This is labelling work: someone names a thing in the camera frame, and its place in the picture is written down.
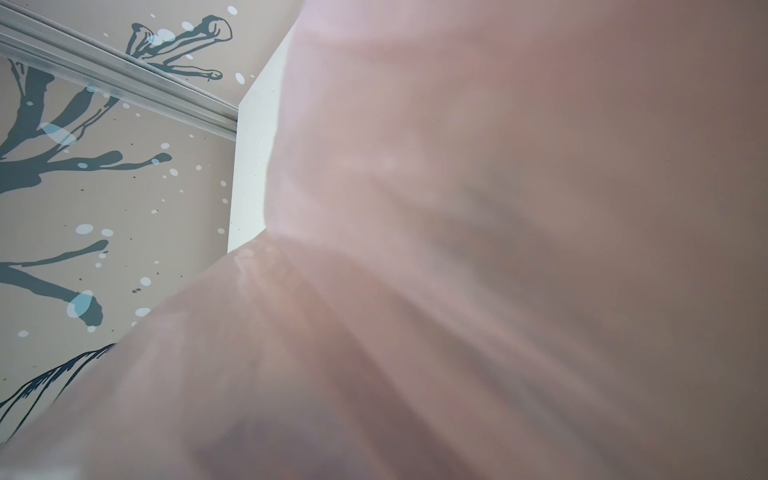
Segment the pink plastic bag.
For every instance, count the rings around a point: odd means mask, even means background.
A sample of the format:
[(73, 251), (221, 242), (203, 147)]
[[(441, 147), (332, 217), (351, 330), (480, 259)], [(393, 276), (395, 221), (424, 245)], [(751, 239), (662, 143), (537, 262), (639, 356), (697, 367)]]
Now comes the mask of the pink plastic bag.
[(2, 477), (766, 477), (765, 2), (308, 1), (265, 223)]

